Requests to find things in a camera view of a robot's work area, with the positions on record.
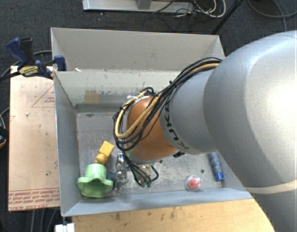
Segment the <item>blue clamp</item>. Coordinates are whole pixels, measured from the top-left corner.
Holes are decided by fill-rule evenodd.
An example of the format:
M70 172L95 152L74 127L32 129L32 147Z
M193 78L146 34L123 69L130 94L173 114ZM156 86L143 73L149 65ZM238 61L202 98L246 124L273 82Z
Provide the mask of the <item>blue clamp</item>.
M9 54L19 61L17 72L25 77L42 76L53 79L53 72L40 60L34 60L32 53L32 39L19 38L12 39L7 44ZM61 56L55 56L53 63L57 65L57 70L66 71L67 65L65 59Z

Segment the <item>small red sphere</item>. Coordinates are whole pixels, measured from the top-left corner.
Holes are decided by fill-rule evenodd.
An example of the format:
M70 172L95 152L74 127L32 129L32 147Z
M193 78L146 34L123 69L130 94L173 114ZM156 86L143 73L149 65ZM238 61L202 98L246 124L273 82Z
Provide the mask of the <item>small red sphere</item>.
M192 177L188 183L188 187L192 190L196 189L200 185L200 179L197 177Z

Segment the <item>cable bundle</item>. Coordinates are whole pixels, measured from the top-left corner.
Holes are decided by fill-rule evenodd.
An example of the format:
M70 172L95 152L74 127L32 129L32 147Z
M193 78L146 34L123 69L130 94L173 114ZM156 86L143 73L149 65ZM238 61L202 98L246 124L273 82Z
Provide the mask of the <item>cable bundle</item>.
M123 104L120 107L120 110L113 116L113 136L116 145L123 152L123 155L132 170L135 180L139 185L141 184L138 182L137 175L150 183L158 178L158 173L151 166L156 173L156 177L152 180L144 171L140 169L136 163L133 163L127 157L125 152L133 149L141 140L145 139L149 135L160 116L160 112L163 110L176 88L200 72L215 68L220 62L221 60L218 58L203 58L189 65L175 78L175 80L170 81L170 84L165 89L158 93L155 93L152 87L146 87L142 89L136 96L132 97L125 104ZM123 131L123 120L125 113L138 99L143 98L144 96L152 97L151 101L139 118L126 131ZM146 134L144 134L146 127L153 121L153 119L154 122L151 128Z

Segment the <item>wooden table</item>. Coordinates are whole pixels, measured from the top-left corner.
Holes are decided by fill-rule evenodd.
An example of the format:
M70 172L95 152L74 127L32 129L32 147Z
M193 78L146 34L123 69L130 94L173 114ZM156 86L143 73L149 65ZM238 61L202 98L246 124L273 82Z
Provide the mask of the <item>wooden table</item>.
M273 232L253 199L73 217L76 232Z

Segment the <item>orange object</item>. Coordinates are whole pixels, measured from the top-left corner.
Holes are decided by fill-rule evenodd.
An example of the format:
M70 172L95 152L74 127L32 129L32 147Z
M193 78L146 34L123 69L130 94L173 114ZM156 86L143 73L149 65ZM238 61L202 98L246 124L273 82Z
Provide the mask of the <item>orange object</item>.
M136 103L130 110L128 117L127 117L127 127L129 128L134 121L143 113L143 111L148 106L149 102L151 101L152 97L143 99ZM166 137L164 136L159 118L157 119L159 113L157 113L151 122L147 125L143 133L143 140L139 141L139 143L130 150L130 154L134 155L135 157L142 159L142 160L157 160L162 159L164 157L173 155L176 149L167 141ZM149 113L144 117L144 119L140 122L137 126L135 131L132 135L136 134L140 128L143 126L144 120L147 118Z

